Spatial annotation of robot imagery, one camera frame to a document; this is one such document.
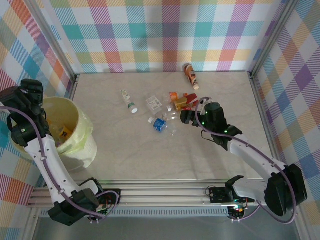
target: white bottle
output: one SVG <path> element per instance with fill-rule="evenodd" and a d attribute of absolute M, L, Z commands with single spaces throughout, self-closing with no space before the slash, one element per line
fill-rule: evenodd
<path fill-rule="evenodd" d="M 152 124 L 153 128 L 159 133 L 165 133 L 170 136 L 176 134 L 176 128 L 173 124 L 168 124 L 165 120 L 161 118 L 149 118 L 149 123 Z"/>
<path fill-rule="evenodd" d="M 138 108 L 136 107 L 132 98 L 129 96 L 129 94 L 127 93 L 126 90 L 121 90 L 120 92 L 122 94 L 124 102 L 126 103 L 126 106 L 130 110 L 130 112 L 135 114 L 138 111 Z"/>

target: transparent plastic container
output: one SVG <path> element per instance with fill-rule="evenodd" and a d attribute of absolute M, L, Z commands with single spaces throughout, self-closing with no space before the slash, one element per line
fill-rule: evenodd
<path fill-rule="evenodd" d="M 187 96 L 187 93 L 180 93 L 180 92 L 168 92 L 161 95 L 161 100 L 163 104 L 169 105 L 177 101 L 179 98 L 183 96 Z"/>
<path fill-rule="evenodd" d="M 176 106 L 174 103 L 170 103 L 164 107 L 165 112 L 172 112 L 176 110 Z"/>
<path fill-rule="evenodd" d="M 172 120 L 179 120 L 180 119 L 180 112 L 178 111 L 168 111 L 162 113 L 162 118 L 165 121 L 172 121 Z"/>
<path fill-rule="evenodd" d="M 156 115 L 157 113 L 163 110 L 163 107 L 164 107 L 163 104 L 155 95 L 148 97 L 145 101 L 146 101 L 147 107 L 149 108 L 149 110 L 152 112 L 153 115 Z"/>
<path fill-rule="evenodd" d="M 149 123 L 153 126 L 153 128 L 162 134 L 174 136 L 177 132 L 175 125 L 167 122 L 161 118 L 149 118 Z"/>

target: colorful plaid pattern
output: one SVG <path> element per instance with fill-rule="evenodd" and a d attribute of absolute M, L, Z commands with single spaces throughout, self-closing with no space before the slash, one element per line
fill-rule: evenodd
<path fill-rule="evenodd" d="M 281 160 L 302 169 L 304 204 L 320 239 L 320 1 L 300 1 L 256 84 Z"/>
<path fill-rule="evenodd" d="M 284 10 L 287 2 L 288 2 L 288 0 L 281 0 L 281 3 L 273 16 L 273 19 L 272 19 L 267 31 L 264 34 L 264 37 L 259 45 L 259 48 L 254 55 L 253 61 L 248 69 L 248 72 L 252 72 L 253 68 L 257 64 L 258 59 L 260 58 L 263 49 L 267 45 L 268 39 L 269 39 L 270 35 L 272 34 L 272 32 L 274 31 L 276 24 L 277 24 L 279 18 L 281 17 L 281 13 Z"/>
<path fill-rule="evenodd" d="M 73 64 L 48 10 L 52 31 Z M 244 71 L 274 0 L 50 0 L 84 73 Z"/>
<path fill-rule="evenodd" d="M 70 77 L 23 0 L 0 0 L 0 6 L 0 91 L 28 78 L 41 81 L 48 97 L 68 95 Z M 0 240 L 16 240 L 33 187 L 43 178 L 9 140 L 7 116 L 0 113 Z"/>

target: bottle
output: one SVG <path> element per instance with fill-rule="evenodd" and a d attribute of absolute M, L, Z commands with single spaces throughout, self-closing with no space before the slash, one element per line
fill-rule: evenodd
<path fill-rule="evenodd" d="M 173 124 L 168 124 L 165 120 L 161 118 L 149 118 L 149 123 L 152 124 L 153 128 L 159 133 L 165 133 L 170 136 L 176 134 L 176 129 Z"/>
<path fill-rule="evenodd" d="M 124 102 L 126 103 L 128 109 L 130 110 L 131 113 L 135 114 L 138 112 L 138 108 L 136 107 L 134 101 L 132 98 L 129 96 L 126 90 L 121 90 L 120 91 L 123 97 Z"/>
<path fill-rule="evenodd" d="M 187 96 L 188 93 L 169 92 L 162 95 L 162 101 L 164 104 L 172 104 L 180 98 Z"/>
<path fill-rule="evenodd" d="M 174 103 L 170 103 L 167 106 L 165 106 L 164 111 L 165 112 L 172 112 L 176 110 L 176 106 Z"/>
<path fill-rule="evenodd" d="M 183 71 L 184 71 L 186 78 L 189 80 L 189 82 L 193 86 L 193 89 L 198 90 L 199 85 L 198 85 L 198 81 L 197 81 L 197 76 L 196 76 L 196 73 L 195 73 L 192 65 L 191 64 L 185 65 L 185 67 L 183 68 Z"/>
<path fill-rule="evenodd" d="M 178 111 L 168 111 L 162 113 L 162 118 L 165 121 L 172 121 L 176 119 L 180 119 L 180 112 Z"/>

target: white robotic arm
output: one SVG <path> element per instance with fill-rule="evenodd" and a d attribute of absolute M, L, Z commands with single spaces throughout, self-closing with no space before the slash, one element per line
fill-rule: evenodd
<path fill-rule="evenodd" d="M 62 192 L 65 193 L 68 198 L 72 197 L 73 192 L 80 192 L 84 189 L 91 189 L 94 195 L 99 192 L 99 188 L 97 184 L 93 180 L 87 181 L 85 184 L 79 186 L 75 183 L 75 181 L 71 178 L 70 174 L 68 173 L 65 165 L 62 163 L 59 154 L 57 152 L 57 148 L 55 145 L 55 140 L 52 136 L 46 135 L 46 137 L 42 138 L 42 142 L 44 145 L 45 155 L 47 157 L 47 165 L 54 177 L 55 181 L 58 183 Z M 52 180 L 50 179 L 43 160 L 41 156 L 41 149 L 39 145 L 39 140 L 37 138 L 28 142 L 28 145 L 24 147 L 24 150 L 33 158 L 37 167 L 39 168 L 48 188 L 50 191 L 52 203 L 62 203 L 66 199 L 61 195 L 61 192 L 53 184 Z"/>
<path fill-rule="evenodd" d="M 118 204 L 120 196 L 112 189 L 103 190 L 90 178 L 77 185 L 62 163 L 42 108 L 43 86 L 39 81 L 24 79 L 21 87 L 13 86 L 0 92 L 0 101 L 10 115 L 7 126 L 11 138 L 32 157 L 48 185 L 54 207 L 48 211 L 54 221 L 71 226 L 89 215 L 103 219 L 108 211 L 97 212 L 100 205 Z"/>
<path fill-rule="evenodd" d="M 203 104 L 202 111 L 198 112 L 200 104 Z M 295 209 L 296 204 L 307 199 L 300 168 L 295 164 L 287 166 L 268 157 L 250 144 L 241 130 L 227 124 L 224 110 L 219 103 L 204 97 L 199 100 L 195 111 L 183 110 L 180 119 L 185 124 L 192 121 L 193 126 L 210 133 L 215 144 L 242 158 L 263 178 L 263 181 L 252 184 L 252 181 L 244 176 L 236 176 L 225 183 L 225 191 L 209 189 L 213 196 L 210 198 L 211 203 L 249 198 L 258 203 L 265 202 L 274 214 L 283 216 L 288 210 Z"/>

